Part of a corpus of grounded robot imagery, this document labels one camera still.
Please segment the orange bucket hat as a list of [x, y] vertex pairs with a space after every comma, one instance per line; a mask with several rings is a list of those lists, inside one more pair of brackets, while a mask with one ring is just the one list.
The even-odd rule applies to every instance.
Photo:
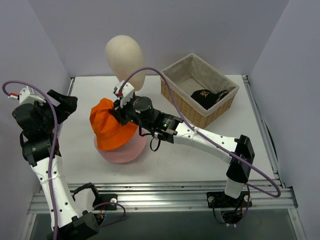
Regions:
[[98, 149], [111, 151], [126, 144], [136, 133], [138, 126], [132, 122], [121, 125], [110, 113], [114, 103], [103, 98], [91, 109], [89, 121], [96, 136]]

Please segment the pink bucket hat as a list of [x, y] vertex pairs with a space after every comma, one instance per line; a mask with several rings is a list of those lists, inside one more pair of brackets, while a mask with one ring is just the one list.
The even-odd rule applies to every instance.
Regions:
[[142, 153], [147, 143], [147, 137], [140, 136], [137, 129], [127, 143], [113, 150], [100, 150], [96, 136], [94, 136], [93, 142], [96, 150], [105, 160], [115, 164], [124, 164], [135, 160]]

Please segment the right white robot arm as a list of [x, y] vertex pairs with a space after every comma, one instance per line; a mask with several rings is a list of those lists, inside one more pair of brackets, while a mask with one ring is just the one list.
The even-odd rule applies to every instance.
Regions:
[[190, 146], [226, 162], [223, 203], [232, 207], [240, 201], [243, 186], [249, 180], [249, 165], [255, 158], [249, 137], [227, 137], [194, 127], [180, 117], [154, 109], [151, 99], [143, 96], [135, 96], [124, 106], [117, 99], [109, 112], [123, 126], [137, 125], [140, 136], [144, 135], [142, 130], [146, 130], [159, 142]]

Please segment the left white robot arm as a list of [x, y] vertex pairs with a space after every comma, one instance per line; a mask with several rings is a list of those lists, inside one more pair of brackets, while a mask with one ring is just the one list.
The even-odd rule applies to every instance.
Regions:
[[63, 173], [63, 161], [55, 136], [55, 127], [77, 109], [76, 97], [50, 90], [48, 95], [58, 106], [24, 87], [19, 94], [10, 96], [19, 101], [12, 116], [22, 129], [19, 136], [22, 156], [36, 174], [50, 210], [52, 233], [48, 240], [87, 240], [99, 232], [93, 210], [101, 203], [97, 188], [91, 183], [70, 192]]

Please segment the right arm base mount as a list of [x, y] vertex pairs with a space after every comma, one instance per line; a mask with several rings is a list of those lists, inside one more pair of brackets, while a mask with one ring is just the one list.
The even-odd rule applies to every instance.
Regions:
[[250, 192], [242, 191], [238, 198], [227, 196], [224, 191], [207, 192], [207, 206], [212, 209], [214, 219], [227, 227], [239, 225], [253, 206]]

